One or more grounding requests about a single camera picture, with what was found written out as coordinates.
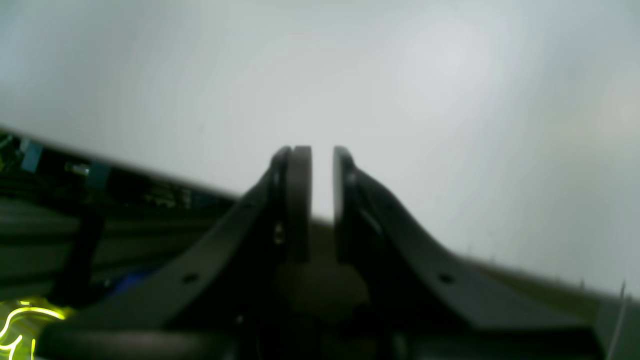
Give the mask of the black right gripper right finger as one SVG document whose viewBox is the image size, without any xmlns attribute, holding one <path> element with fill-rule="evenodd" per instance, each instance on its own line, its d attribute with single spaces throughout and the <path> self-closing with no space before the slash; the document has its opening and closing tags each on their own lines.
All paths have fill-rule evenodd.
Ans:
<svg viewBox="0 0 640 360">
<path fill-rule="evenodd" d="M 380 360 L 601 360 L 578 317 L 454 255 L 345 146 L 333 150 L 337 257 L 366 285 Z"/>
</svg>

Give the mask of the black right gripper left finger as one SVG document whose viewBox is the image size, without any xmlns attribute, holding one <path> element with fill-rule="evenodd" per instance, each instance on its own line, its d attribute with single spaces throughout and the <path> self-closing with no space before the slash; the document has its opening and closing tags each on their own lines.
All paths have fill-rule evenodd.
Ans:
<svg viewBox="0 0 640 360">
<path fill-rule="evenodd" d="M 281 307 L 279 266 L 309 259 L 310 146 L 284 146 L 259 181 L 177 258 L 48 326 L 37 360 L 258 360 Z"/>
</svg>

